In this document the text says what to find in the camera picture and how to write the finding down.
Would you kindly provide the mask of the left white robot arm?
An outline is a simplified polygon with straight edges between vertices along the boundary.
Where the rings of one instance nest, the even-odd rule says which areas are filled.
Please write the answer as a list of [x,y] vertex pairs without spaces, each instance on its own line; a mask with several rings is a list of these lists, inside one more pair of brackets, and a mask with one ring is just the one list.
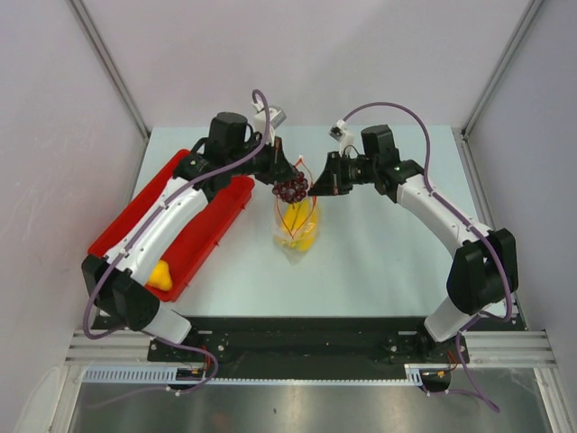
[[103,256],[89,254],[81,269],[89,309],[98,307],[122,327],[168,341],[179,360],[197,354],[191,323],[151,293],[146,285],[161,256],[194,217],[201,214],[234,177],[253,176],[263,184],[293,180],[277,128],[286,115],[277,106],[261,108],[249,121],[221,112],[206,137],[187,151],[160,193]]

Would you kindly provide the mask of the yellow toy banana bunch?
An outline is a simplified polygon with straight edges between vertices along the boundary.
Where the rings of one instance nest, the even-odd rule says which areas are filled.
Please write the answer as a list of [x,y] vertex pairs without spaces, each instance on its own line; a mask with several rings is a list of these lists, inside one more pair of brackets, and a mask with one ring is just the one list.
[[294,204],[277,199],[274,216],[273,239],[280,247],[295,253],[307,253],[312,248],[320,221],[315,198],[305,198]]

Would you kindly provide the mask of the yellow toy pear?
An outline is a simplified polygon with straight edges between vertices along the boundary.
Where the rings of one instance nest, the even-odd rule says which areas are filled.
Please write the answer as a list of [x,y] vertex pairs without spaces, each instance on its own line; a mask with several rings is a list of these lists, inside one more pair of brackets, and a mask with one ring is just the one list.
[[170,275],[169,264],[164,260],[159,260],[151,271],[147,281],[150,287],[156,290],[168,292],[173,287],[173,281]]

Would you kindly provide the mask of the clear orange zip bag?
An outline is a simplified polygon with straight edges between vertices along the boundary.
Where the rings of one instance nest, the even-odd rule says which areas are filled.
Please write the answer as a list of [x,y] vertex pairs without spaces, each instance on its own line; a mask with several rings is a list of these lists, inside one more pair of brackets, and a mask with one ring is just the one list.
[[313,172],[302,155],[298,157],[295,168],[295,179],[277,183],[272,188],[272,239],[292,265],[301,262],[314,246],[320,227],[317,197],[308,195],[314,185]]

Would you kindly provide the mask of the purple toy grape bunch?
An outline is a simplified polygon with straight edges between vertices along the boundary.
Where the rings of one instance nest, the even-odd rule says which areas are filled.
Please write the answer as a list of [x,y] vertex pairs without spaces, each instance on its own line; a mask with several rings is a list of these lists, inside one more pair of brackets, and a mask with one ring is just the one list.
[[297,173],[296,178],[277,182],[272,188],[273,195],[284,203],[294,204],[306,198],[308,180],[302,171]]

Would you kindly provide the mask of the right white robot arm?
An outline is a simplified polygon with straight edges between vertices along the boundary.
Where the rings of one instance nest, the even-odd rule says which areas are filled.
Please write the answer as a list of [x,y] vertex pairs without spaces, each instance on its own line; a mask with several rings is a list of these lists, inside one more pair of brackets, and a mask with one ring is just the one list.
[[313,197],[343,196],[356,185],[376,191],[418,218],[446,248],[453,262],[447,296],[424,321],[416,339],[417,354],[436,362],[448,351],[449,339],[474,317],[500,301],[504,320],[512,315],[518,288],[515,236],[506,228],[493,230],[443,198],[413,160],[401,160],[392,130],[385,124],[362,130],[363,151],[352,157],[353,134],[340,120],[329,132],[340,145],[329,152],[325,167],[309,193]]

